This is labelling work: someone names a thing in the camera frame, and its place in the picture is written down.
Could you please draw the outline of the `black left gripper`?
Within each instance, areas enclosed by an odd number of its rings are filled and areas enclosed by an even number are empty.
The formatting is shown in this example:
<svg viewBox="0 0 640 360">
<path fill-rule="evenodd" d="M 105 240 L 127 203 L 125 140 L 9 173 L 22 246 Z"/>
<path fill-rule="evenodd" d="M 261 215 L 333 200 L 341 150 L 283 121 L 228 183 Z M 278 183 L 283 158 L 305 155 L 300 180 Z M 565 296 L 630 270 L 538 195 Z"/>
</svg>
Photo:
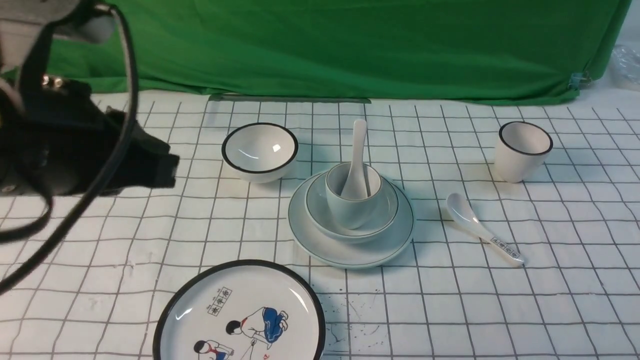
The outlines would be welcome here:
<svg viewBox="0 0 640 360">
<path fill-rule="evenodd" d="M 21 163 L 55 196 L 83 194 L 121 138 L 128 112 L 100 109 L 86 84 L 45 85 L 23 101 L 11 82 L 1 82 L 1 195 L 34 195 L 21 178 Z M 131 118 L 130 144 L 101 196 L 126 188 L 171 189 L 179 157 L 170 145 Z"/>
</svg>

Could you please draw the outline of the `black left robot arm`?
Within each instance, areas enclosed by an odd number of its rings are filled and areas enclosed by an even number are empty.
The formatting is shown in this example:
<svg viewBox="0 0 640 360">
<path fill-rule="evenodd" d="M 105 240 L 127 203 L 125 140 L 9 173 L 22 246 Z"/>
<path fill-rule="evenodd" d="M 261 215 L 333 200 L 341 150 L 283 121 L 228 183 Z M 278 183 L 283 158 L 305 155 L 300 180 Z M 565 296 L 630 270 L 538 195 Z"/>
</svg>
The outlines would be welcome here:
<svg viewBox="0 0 640 360">
<path fill-rule="evenodd" d="M 102 110 L 89 84 L 48 73 L 55 39 L 122 46 L 126 110 Z M 1 80 L 1 195 L 98 196 L 130 187 L 171 189 L 179 157 L 142 130 L 133 37 L 124 14 L 100 0 L 3 0 L 2 50 L 21 60 Z"/>
</svg>

